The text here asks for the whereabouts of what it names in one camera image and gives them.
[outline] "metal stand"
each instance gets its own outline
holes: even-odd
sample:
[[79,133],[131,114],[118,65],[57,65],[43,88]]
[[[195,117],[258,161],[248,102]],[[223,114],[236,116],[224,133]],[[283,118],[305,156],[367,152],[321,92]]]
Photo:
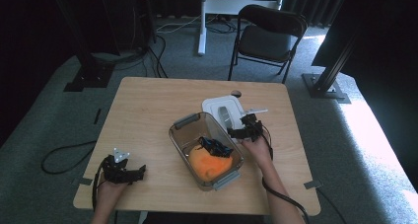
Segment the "metal stand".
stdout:
[[105,88],[110,79],[114,64],[98,63],[92,56],[85,42],[77,21],[71,11],[67,0],[55,0],[67,23],[71,37],[69,38],[81,68],[72,83],[68,83],[64,92],[81,92],[84,88]]
[[341,51],[340,56],[332,67],[326,67],[320,76],[303,74],[303,78],[312,98],[336,99],[341,104],[351,103],[348,96],[341,92],[338,84],[335,82],[335,79],[353,51],[354,43],[358,34],[357,31],[358,28],[354,31],[354,34],[351,35],[344,49]]

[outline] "chair leg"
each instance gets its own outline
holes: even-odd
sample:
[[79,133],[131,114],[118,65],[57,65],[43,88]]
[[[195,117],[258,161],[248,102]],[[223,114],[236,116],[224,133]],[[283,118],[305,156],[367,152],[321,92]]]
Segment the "chair leg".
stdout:
[[233,68],[234,65],[237,65],[237,45],[234,45],[233,56],[231,57],[231,65],[230,65],[230,73],[228,74],[228,81],[231,81],[231,77],[233,76]]
[[292,59],[293,58],[290,58],[289,61],[288,61],[288,66],[286,68],[285,75],[283,76],[282,84],[285,84],[285,82],[286,82],[286,78],[287,78],[287,75],[289,73],[290,65],[292,64]]
[[277,75],[280,75],[280,74],[282,73],[283,69],[286,67],[286,65],[287,65],[287,63],[288,63],[288,62],[289,62],[289,61],[286,61],[286,62],[284,62],[284,63],[282,64],[282,66],[280,67],[279,72],[277,72]]

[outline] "human arm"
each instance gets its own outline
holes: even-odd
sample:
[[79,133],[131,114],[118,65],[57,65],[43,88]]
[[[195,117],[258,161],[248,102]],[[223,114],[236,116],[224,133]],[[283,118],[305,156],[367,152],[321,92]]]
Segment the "human arm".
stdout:
[[101,184],[98,187],[97,204],[92,224],[106,224],[111,212],[128,186],[128,183],[114,184],[101,177]]
[[[276,168],[270,158],[269,149],[265,139],[260,136],[257,140],[243,140],[245,147],[254,158],[263,175],[265,183],[273,190],[289,196]],[[297,207],[274,194],[267,192],[267,200],[270,208],[271,218],[274,224],[298,224],[305,223]]]

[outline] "chair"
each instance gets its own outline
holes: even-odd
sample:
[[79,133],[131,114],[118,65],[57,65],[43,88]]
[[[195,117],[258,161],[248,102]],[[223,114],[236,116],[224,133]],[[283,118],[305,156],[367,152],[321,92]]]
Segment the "chair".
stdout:
[[[251,23],[242,31],[242,21]],[[270,9],[259,5],[247,5],[238,15],[238,29],[231,59],[228,81],[238,59],[277,66],[280,75],[286,68],[282,83],[286,82],[296,48],[305,34],[308,24],[302,15]]]

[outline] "orange food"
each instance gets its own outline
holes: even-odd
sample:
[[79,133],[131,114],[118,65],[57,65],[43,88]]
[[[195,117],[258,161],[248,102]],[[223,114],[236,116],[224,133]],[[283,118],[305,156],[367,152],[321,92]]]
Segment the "orange food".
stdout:
[[210,182],[228,171],[233,165],[233,157],[211,156],[201,145],[195,146],[188,155],[188,161],[197,176],[204,182]]

